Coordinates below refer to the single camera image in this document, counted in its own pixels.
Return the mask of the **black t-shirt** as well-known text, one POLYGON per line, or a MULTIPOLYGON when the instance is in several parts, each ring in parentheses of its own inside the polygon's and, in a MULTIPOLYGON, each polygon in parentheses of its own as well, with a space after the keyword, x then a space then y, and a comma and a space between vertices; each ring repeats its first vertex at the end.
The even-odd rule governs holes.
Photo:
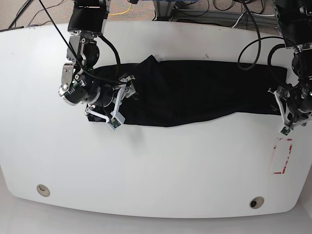
POLYGON ((279 115, 269 89, 285 83, 287 69, 256 65, 240 70, 234 62, 208 60, 157 61, 122 64, 131 73, 138 99, 120 106, 127 125, 174 127, 205 122, 233 113, 279 115))

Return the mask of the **aluminium frame stand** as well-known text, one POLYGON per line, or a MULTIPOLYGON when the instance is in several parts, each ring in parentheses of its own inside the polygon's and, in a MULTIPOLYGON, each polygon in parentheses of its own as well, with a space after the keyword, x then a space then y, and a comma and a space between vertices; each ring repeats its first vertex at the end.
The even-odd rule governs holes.
POLYGON ((154 0, 155 20, 198 23, 282 36, 272 0, 154 0))

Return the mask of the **red tape rectangle marking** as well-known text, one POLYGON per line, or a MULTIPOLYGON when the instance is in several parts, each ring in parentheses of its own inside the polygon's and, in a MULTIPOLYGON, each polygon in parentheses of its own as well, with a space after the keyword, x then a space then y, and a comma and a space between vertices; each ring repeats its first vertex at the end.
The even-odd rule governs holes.
POLYGON ((279 138, 273 149, 272 173, 281 175, 285 173, 293 147, 292 138, 279 138))

